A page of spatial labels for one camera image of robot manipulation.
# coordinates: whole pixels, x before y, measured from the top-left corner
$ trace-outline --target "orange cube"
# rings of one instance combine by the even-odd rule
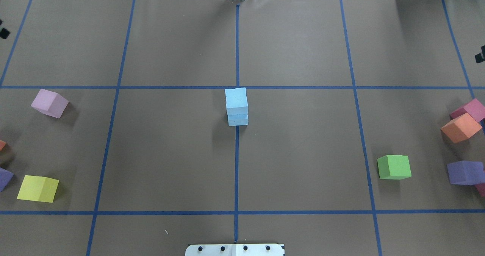
[[[458,118],[454,118],[441,128],[450,140],[454,143],[468,140],[471,136],[480,131],[482,126],[477,123],[470,114],[465,113]]]

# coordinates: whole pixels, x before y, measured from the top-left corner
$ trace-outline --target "cube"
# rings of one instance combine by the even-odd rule
[[[69,102],[58,93],[41,89],[31,106],[45,115],[60,118],[67,103]]]
[[[480,161],[457,161],[447,165],[450,183],[454,185],[476,185],[485,183],[483,163]]]
[[[248,114],[245,87],[225,90],[225,109],[227,116]]]
[[[387,155],[377,159],[381,180],[403,180],[411,177],[408,156]]]
[[[52,178],[26,175],[17,199],[52,203],[58,184],[59,180]]]
[[[244,115],[229,115],[229,116],[227,116],[227,121],[229,122],[229,126],[248,125],[249,124],[249,117],[247,116],[247,114],[244,114]]]
[[[10,182],[13,176],[14,176],[13,173],[10,173],[5,169],[0,168],[0,192],[3,191],[3,189],[5,189],[5,187]]]
[[[479,122],[483,119],[485,119],[485,106],[480,103],[479,100],[473,99],[471,102],[464,104],[463,106],[460,106],[457,110],[453,111],[450,114],[450,117],[452,119],[461,116],[465,113],[470,114],[470,116],[476,121]]]
[[[485,183],[475,184],[480,196],[485,197]]]
[[[441,128],[454,143],[468,140],[470,137],[480,131],[482,126],[476,122],[470,114],[465,113],[451,120]]]

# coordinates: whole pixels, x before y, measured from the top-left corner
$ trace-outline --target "pink cube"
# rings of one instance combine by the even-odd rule
[[[485,197],[485,183],[475,184],[475,187],[478,189],[480,196]]]
[[[66,109],[67,103],[69,101],[58,93],[41,89],[31,106],[42,114],[60,118],[64,109]]]
[[[479,122],[485,119],[485,106],[483,106],[479,100],[473,99],[471,102],[464,104],[463,106],[460,106],[459,109],[453,111],[450,116],[454,119],[465,113],[470,114],[475,121]]]

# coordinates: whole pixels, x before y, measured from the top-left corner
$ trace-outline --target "yellow cube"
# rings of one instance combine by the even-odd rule
[[[52,178],[26,175],[17,199],[52,203],[58,184],[59,180]]]

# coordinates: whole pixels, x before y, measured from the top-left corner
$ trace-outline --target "light blue block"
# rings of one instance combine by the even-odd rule
[[[248,114],[245,87],[225,90],[225,109],[228,115]]]
[[[249,117],[247,116],[247,114],[229,115],[227,116],[227,121],[229,122],[229,126],[248,125]]]

